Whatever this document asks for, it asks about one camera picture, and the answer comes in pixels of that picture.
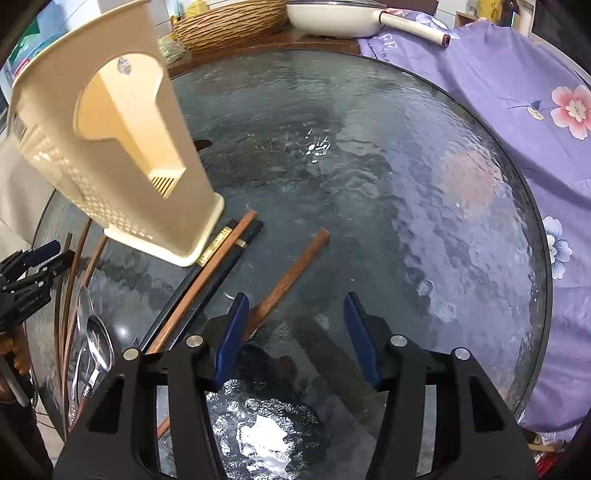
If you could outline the left hand with gold nails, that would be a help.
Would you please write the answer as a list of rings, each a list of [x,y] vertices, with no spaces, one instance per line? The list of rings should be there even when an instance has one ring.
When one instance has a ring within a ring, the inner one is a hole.
[[[24,326],[1,334],[1,402],[27,406],[33,397],[31,359]]]

